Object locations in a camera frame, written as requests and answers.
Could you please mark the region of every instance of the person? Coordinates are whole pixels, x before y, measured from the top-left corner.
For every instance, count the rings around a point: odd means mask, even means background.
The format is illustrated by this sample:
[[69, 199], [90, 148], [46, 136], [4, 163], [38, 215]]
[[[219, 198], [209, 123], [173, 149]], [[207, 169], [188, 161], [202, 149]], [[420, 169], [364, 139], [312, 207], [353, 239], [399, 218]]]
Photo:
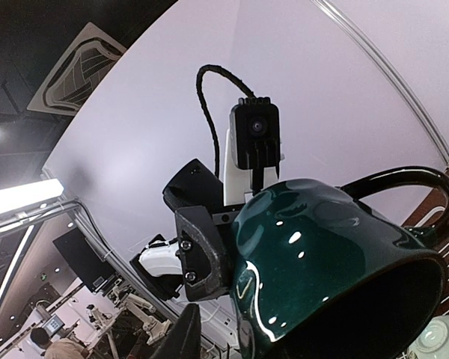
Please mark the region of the person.
[[30, 339], [39, 348], [45, 350], [45, 359], [83, 359], [89, 355], [86, 348], [69, 339], [50, 340], [50, 336], [43, 328], [31, 330]]

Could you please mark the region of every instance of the camera lens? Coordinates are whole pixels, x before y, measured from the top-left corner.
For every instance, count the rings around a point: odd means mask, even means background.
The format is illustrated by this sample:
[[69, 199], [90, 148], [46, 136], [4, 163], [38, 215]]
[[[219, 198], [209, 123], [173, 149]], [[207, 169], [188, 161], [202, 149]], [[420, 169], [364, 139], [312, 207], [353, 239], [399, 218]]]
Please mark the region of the camera lens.
[[253, 136], [261, 136], [266, 133], [268, 123], [262, 117], [254, 117], [250, 121], [251, 133]]

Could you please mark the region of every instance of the black ceiling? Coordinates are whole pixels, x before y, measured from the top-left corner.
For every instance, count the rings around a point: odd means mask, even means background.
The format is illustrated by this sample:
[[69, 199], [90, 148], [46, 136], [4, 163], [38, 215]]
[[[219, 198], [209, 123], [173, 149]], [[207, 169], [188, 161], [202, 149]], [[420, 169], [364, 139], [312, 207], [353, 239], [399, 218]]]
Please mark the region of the black ceiling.
[[[129, 48], [175, 2], [0, 0], [0, 188], [38, 180], [73, 119], [26, 106], [85, 25], [92, 22]], [[0, 277], [21, 235], [0, 241]]]

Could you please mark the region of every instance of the green cup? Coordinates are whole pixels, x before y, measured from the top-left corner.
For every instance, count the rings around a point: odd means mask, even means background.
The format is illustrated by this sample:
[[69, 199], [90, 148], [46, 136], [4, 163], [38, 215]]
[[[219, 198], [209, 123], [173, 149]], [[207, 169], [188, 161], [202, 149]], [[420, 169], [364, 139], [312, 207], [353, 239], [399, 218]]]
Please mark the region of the green cup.
[[[428, 227], [402, 228], [359, 201], [402, 185], [440, 188]], [[431, 249], [449, 236], [449, 177], [397, 168], [341, 188], [312, 179], [273, 185], [233, 225], [231, 297], [244, 359], [395, 358], [439, 305], [446, 268]]]

